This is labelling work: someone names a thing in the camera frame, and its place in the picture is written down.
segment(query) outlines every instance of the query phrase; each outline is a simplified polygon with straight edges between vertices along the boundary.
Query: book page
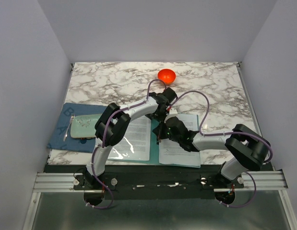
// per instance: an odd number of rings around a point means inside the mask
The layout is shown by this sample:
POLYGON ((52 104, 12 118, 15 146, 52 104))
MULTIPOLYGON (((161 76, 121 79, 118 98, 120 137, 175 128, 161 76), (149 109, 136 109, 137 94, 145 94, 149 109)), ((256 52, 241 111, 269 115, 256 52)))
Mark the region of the book page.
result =
MULTIPOLYGON (((197 115, 178 114, 177 118, 189 130, 197 131, 197 115)), ((159 162, 161 164, 178 164, 186 166, 200 166, 201 158, 198 152, 187 152, 178 143, 164 139, 159 143, 159 162)))
POLYGON ((124 138, 112 148, 108 160, 149 161, 151 120, 145 116, 130 122, 124 138))

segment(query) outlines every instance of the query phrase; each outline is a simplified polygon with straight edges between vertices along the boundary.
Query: metal rail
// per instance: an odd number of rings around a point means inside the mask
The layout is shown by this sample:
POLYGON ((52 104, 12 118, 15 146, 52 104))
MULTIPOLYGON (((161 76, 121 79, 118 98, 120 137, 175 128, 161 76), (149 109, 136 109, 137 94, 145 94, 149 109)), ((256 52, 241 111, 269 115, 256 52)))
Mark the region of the metal rail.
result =
MULTIPOLYGON (((287 183, 282 171, 269 172, 250 172, 254 177, 257 190, 285 190, 287 183)), ((251 178, 243 173, 244 188, 236 189, 236 191, 249 191, 254 189, 254 184, 251 178)), ((101 190, 74 190, 73 173, 38 173, 34 184, 34 193, 101 193, 101 190)), ((215 189, 215 192, 229 191, 229 189, 215 189)))

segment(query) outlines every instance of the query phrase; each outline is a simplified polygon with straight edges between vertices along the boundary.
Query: open book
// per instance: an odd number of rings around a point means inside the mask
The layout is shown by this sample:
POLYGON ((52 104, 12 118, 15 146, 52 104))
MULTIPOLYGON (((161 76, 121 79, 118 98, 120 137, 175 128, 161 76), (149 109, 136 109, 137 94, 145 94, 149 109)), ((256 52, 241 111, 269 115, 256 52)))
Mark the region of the open book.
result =
MULTIPOLYGON (((179 114, 177 117, 188 129, 198 130, 197 115, 179 114)), ((130 122, 123 140, 113 147, 108 159, 200 167, 199 152, 187 152, 169 139, 164 139, 157 145, 153 128, 151 120, 145 116, 130 122)))

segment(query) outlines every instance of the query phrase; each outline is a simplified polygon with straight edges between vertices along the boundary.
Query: blue towel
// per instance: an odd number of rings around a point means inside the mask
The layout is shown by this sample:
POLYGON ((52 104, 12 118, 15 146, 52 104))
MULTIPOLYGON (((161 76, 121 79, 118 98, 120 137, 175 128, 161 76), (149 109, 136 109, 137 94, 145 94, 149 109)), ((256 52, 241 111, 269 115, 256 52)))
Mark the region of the blue towel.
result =
POLYGON ((65 103, 59 116, 57 126, 47 147, 56 150, 62 149, 75 152, 93 152, 95 139, 74 139, 71 138, 70 131, 68 132, 68 136, 65 141, 63 141, 63 138, 70 122, 71 114, 75 114, 75 116, 102 114, 105 109, 106 106, 103 105, 65 103))

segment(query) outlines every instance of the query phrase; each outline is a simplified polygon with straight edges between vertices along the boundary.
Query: marble tabletop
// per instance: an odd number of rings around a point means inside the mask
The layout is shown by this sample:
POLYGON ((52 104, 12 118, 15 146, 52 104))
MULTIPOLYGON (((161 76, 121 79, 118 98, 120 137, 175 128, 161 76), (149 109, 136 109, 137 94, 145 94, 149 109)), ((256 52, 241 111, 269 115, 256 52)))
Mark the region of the marble tabletop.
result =
MULTIPOLYGON (((199 90, 210 100, 210 111, 203 131, 227 131, 242 123, 255 131, 253 117, 235 63, 215 62, 81 62, 75 63, 65 102, 108 105, 128 104, 146 95, 148 83, 161 69, 172 69, 176 80, 170 85, 177 95, 199 90)), ((162 92, 154 82, 151 92, 162 92)), ((207 104, 196 93, 184 96, 175 104, 179 113, 197 114, 201 120, 207 104)), ((225 150, 200 152, 202 164, 222 164, 233 156, 225 150)), ((87 164, 90 153, 53 149, 49 164, 87 164)), ((107 164, 134 164, 107 161, 107 164)))

